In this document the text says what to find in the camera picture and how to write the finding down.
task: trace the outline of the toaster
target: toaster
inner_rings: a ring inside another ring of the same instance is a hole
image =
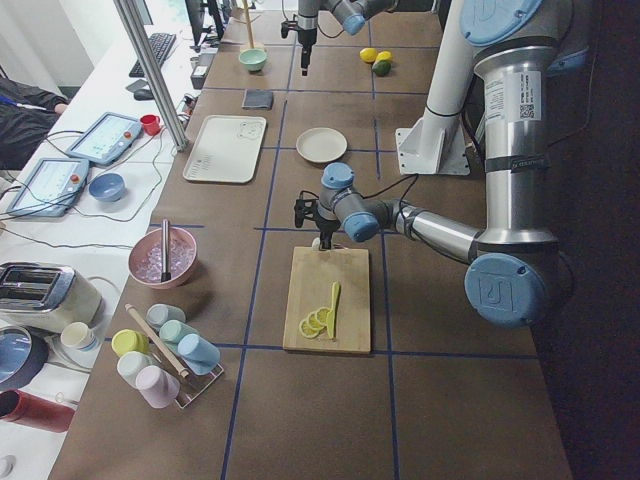
[[[0,265],[0,318],[9,323],[61,333],[73,322],[89,324],[101,300],[98,290],[71,267]]]

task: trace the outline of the blue joint cap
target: blue joint cap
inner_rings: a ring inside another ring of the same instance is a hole
[[[355,35],[360,30],[362,30],[364,24],[364,17],[361,14],[357,13],[355,15],[347,17],[347,19],[342,22],[342,28],[344,28],[345,32],[347,32],[349,35]]]
[[[547,69],[547,76],[555,77],[557,75],[563,75],[565,73],[580,70],[587,62],[588,52],[589,48],[585,48],[579,52],[556,59]]]
[[[378,220],[369,212],[352,213],[342,222],[342,227],[354,242],[369,240],[380,230]]]
[[[466,0],[460,12],[462,36],[474,47],[506,40],[535,15],[543,0]]]
[[[342,190],[353,185],[355,175],[346,163],[328,165],[322,174],[322,185],[330,190]]]
[[[464,289],[473,308],[500,327],[531,325],[544,316],[549,305],[538,273],[504,253],[476,258],[465,275]]]

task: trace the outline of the white desk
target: white desk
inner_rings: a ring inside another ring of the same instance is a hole
[[[189,58],[193,52],[189,49],[190,41],[186,32],[187,29],[177,34],[173,53],[162,67],[174,105],[178,105],[185,93],[196,93],[191,88],[192,67]],[[118,112],[136,118],[147,113],[158,114],[155,102],[135,101],[132,94],[125,89],[134,80],[128,76],[134,62],[135,54],[131,44],[127,38],[123,38],[111,47],[51,131],[84,131],[105,111]],[[55,144],[62,150],[76,138],[63,137],[65,135],[53,138]],[[149,137],[142,135],[136,140],[132,149],[125,153],[125,156],[147,140]],[[121,174],[127,185],[127,191],[121,200],[113,204],[100,203],[85,191],[76,203],[76,207],[85,214],[106,214],[127,219],[134,214],[153,186],[160,181],[140,212],[127,223],[114,222],[106,218],[87,218],[70,210],[61,218],[34,217],[5,220],[5,226],[12,232],[54,245],[98,243],[133,246],[147,230],[151,212],[169,174],[174,153],[171,137],[168,132],[164,132],[161,138],[160,136],[154,138],[129,160],[112,170]],[[23,169],[18,180],[26,179],[39,158],[61,156],[52,146],[43,143]],[[155,165],[162,178],[158,176],[152,165],[154,157],[156,157]],[[101,170],[103,169],[92,168],[90,176],[96,176]],[[13,193],[5,196],[0,202],[0,212],[6,211],[14,196]],[[99,334],[103,334],[108,326],[127,280],[128,255],[129,250],[119,248],[51,248],[6,231],[0,231],[0,263],[30,261],[68,265],[91,281],[100,291],[103,299],[94,319],[94,325]],[[6,322],[0,319],[0,325],[5,324]],[[93,365],[97,350],[89,353],[67,353],[76,362],[90,367]],[[59,360],[55,354],[50,354],[49,361]],[[23,390],[51,400],[61,392],[65,399],[78,402],[87,379],[86,373],[46,364]],[[8,478],[10,480],[47,478],[64,438],[64,433],[50,433],[0,422],[0,458],[5,455],[16,457],[14,471]]]

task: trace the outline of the wooden table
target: wooden table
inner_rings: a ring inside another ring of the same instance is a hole
[[[322,174],[297,154],[297,136],[340,130],[363,193],[397,180],[395,128],[422,115],[441,32],[429,14],[379,15],[355,37],[320,36],[304,78],[300,48],[279,37],[282,14],[257,16],[267,65],[242,69],[246,32],[230,25],[235,43],[220,48],[187,132],[193,141],[210,114],[265,117],[255,178],[189,184],[189,151],[176,157],[152,221],[167,217],[195,235],[198,270],[169,291],[129,281],[111,325],[112,334],[133,326],[125,303],[178,305],[221,348],[226,371],[186,410],[154,410],[118,377],[105,346],[51,478],[570,478],[529,331],[482,320],[464,295],[466,267],[424,245],[395,233],[359,245],[370,253],[370,355],[282,349],[293,249],[318,235],[293,227],[298,192],[318,191]],[[338,31],[324,12],[320,24]],[[365,46],[393,52],[389,76],[372,76],[358,57]],[[242,110],[246,88],[272,90],[273,109]],[[481,227],[484,177],[472,170],[421,177],[407,199]],[[340,233],[335,241],[353,246]]]

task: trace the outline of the keyboard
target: keyboard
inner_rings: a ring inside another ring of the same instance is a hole
[[[158,65],[162,66],[164,61],[169,56],[169,51],[176,41],[176,36],[173,33],[152,33],[149,37],[149,43],[151,44],[151,50],[156,57]],[[142,66],[139,61],[133,66],[129,72],[129,76],[132,78],[144,77]]]

